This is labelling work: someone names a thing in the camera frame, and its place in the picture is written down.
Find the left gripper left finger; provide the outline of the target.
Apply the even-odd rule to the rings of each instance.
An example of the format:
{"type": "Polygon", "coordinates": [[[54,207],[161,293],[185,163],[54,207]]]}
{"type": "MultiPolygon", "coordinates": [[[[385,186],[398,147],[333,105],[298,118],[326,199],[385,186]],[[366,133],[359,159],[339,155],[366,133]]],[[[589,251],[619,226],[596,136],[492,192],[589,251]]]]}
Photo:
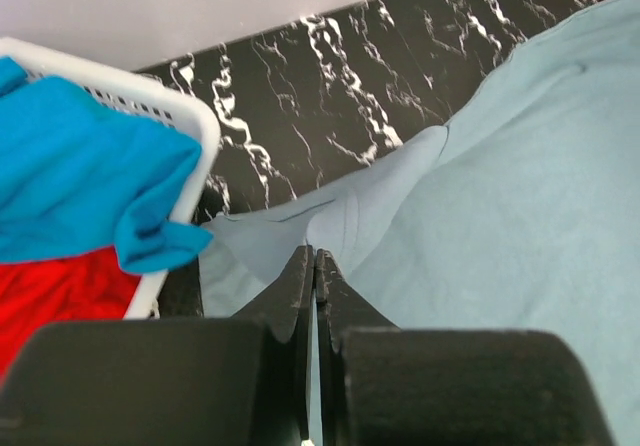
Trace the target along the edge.
{"type": "Polygon", "coordinates": [[[5,445],[298,445],[308,434],[314,259],[228,318],[59,322],[1,388],[5,445]]]}

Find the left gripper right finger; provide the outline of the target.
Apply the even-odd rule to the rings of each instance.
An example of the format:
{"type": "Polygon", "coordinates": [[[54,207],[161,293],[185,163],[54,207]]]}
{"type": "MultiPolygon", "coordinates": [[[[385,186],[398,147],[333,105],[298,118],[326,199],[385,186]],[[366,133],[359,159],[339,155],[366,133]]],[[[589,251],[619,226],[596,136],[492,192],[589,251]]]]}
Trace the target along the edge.
{"type": "Polygon", "coordinates": [[[327,445],[610,445],[587,374],[558,336],[397,327],[319,250],[327,445]]]}

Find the grey blue t shirt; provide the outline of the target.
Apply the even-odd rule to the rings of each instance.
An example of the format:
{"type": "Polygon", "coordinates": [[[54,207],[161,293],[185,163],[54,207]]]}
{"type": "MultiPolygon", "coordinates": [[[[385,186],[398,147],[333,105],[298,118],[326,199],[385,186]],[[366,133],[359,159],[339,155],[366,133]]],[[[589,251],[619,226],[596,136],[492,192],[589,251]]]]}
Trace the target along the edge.
{"type": "Polygon", "coordinates": [[[229,316],[301,245],[405,328],[522,328],[581,358],[639,441],[639,0],[519,45],[442,126],[286,204],[219,215],[204,313],[229,316]]]}

